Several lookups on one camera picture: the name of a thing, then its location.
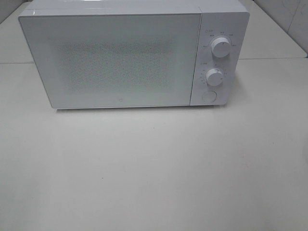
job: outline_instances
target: microwave door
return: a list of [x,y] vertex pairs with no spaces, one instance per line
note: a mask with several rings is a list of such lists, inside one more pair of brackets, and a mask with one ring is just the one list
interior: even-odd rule
[[53,108],[189,105],[200,14],[20,18]]

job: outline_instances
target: timer knob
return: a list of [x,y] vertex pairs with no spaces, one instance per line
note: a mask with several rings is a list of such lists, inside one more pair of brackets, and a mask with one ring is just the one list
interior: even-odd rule
[[226,37],[221,36],[212,41],[211,48],[214,56],[223,58],[230,53],[231,42]]
[[205,77],[206,77],[207,84],[215,87],[222,83],[224,79],[224,74],[222,73],[220,69],[213,68],[205,74]]

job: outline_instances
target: microwave oven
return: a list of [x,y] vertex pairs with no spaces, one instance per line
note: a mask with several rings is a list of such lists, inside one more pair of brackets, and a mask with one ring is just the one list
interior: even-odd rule
[[19,16],[56,109],[226,104],[238,0],[34,0]]

